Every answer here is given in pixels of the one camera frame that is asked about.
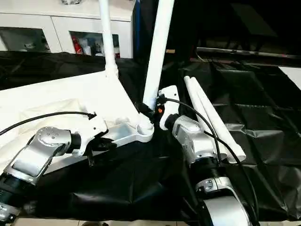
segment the red can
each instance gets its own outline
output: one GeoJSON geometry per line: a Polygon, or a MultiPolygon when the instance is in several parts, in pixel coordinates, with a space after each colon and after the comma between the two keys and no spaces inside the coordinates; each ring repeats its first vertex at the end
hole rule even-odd
{"type": "Polygon", "coordinates": [[[75,37],[72,37],[73,46],[76,54],[83,54],[83,50],[75,37]]]}

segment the white cabinet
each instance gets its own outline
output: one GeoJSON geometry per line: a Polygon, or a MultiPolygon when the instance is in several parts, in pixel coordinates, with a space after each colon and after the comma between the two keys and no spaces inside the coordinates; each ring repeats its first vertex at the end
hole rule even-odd
{"type": "MultiPolygon", "coordinates": [[[[114,50],[121,58],[133,58],[134,6],[135,0],[109,0],[114,50]]],[[[101,55],[102,32],[98,0],[71,6],[61,0],[0,0],[0,50],[75,53],[80,41],[88,41],[93,55],[101,55]]]]}
{"type": "MultiPolygon", "coordinates": [[[[99,39],[102,42],[101,33],[103,32],[103,27],[99,19],[53,16],[52,20],[62,45],[62,50],[65,52],[75,53],[72,37],[78,39],[81,37],[94,40],[99,39]]],[[[118,48],[120,57],[133,58],[131,22],[111,20],[111,32],[114,37],[114,47],[118,48]]]]}
{"type": "Polygon", "coordinates": [[[50,16],[0,13],[0,50],[56,53],[62,48],[50,16]]]}

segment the glass cabinet door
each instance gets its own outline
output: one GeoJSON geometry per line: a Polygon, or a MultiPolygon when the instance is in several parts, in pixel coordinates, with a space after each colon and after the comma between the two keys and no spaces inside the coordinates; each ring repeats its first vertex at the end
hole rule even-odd
{"type": "MultiPolygon", "coordinates": [[[[52,17],[62,50],[69,53],[104,56],[100,19],[52,17]]],[[[116,58],[133,58],[132,23],[111,20],[116,58]]]]}
{"type": "Polygon", "coordinates": [[[8,51],[50,52],[42,29],[0,27],[0,38],[8,51]]]}
{"type": "Polygon", "coordinates": [[[61,52],[50,16],[0,14],[0,50],[61,52]]]}
{"type": "MultiPolygon", "coordinates": [[[[92,32],[73,32],[70,31],[74,51],[76,54],[103,56],[103,35],[92,32]]],[[[119,37],[113,34],[114,53],[116,58],[120,58],[119,37]]]]}

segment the white tube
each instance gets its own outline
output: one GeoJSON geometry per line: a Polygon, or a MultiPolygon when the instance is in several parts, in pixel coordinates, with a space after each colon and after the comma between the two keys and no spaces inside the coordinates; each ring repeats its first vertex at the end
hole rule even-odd
{"type": "Polygon", "coordinates": [[[115,74],[118,76],[118,68],[115,63],[113,36],[110,26],[110,10],[108,0],[99,0],[101,22],[103,26],[103,46],[105,53],[105,70],[107,75],[115,74]]]}
{"type": "Polygon", "coordinates": [[[155,109],[174,0],[159,0],[143,103],[155,109]]]}
{"type": "MultiPolygon", "coordinates": [[[[233,139],[232,135],[230,134],[224,122],[216,112],[215,108],[211,104],[206,93],[203,91],[196,78],[191,78],[191,81],[193,82],[193,85],[195,86],[195,89],[198,92],[198,97],[203,104],[203,107],[210,119],[211,124],[213,125],[217,136],[229,145],[229,147],[233,150],[233,152],[236,154],[240,161],[245,160],[246,154],[244,153],[241,146],[238,145],[233,139]]],[[[230,163],[236,163],[235,159],[230,153],[228,154],[228,160],[230,163]]]]}
{"type": "MultiPolygon", "coordinates": [[[[190,99],[191,99],[191,102],[192,102],[192,105],[194,107],[195,110],[197,110],[201,115],[204,116],[204,118],[209,122],[209,124],[212,126],[211,122],[210,122],[210,119],[202,105],[202,102],[200,101],[199,97],[198,97],[198,93],[195,89],[195,86],[193,85],[193,82],[191,81],[191,78],[189,76],[185,76],[184,77],[184,81],[185,81],[185,84],[186,84],[186,88],[188,90],[188,93],[189,93],[189,96],[190,96],[190,99]]],[[[207,124],[204,123],[204,121],[197,116],[197,119],[198,119],[198,122],[200,124],[200,126],[202,128],[204,128],[204,130],[206,132],[209,132],[209,133],[212,133],[210,131],[210,129],[208,128],[207,124]]],[[[212,143],[213,143],[213,146],[215,147],[215,142],[214,142],[214,139],[211,138],[212,140],[212,143]]],[[[226,148],[224,145],[222,145],[221,143],[219,143],[219,148],[220,148],[220,153],[221,153],[221,158],[222,159],[225,159],[227,158],[227,151],[226,151],[226,148]]]]}

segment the black plastic sheet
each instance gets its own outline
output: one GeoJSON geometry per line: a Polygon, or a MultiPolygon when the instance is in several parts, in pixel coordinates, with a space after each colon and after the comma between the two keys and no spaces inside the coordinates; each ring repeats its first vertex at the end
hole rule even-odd
{"type": "MultiPolygon", "coordinates": [[[[133,102],[141,101],[146,66],[117,61],[119,79],[133,102]]],[[[104,70],[102,57],[0,52],[0,89],[104,70]]],[[[196,77],[243,147],[260,220],[301,218],[301,91],[274,67],[219,63],[167,64],[161,87],[177,85],[190,103],[183,76],[196,77]]],[[[180,113],[195,117],[180,107],[180,113]]],[[[251,194],[236,165],[227,173],[242,197],[251,194]]],[[[169,132],[134,142],[45,175],[25,215],[82,220],[196,220],[181,148],[169,132]]]]}

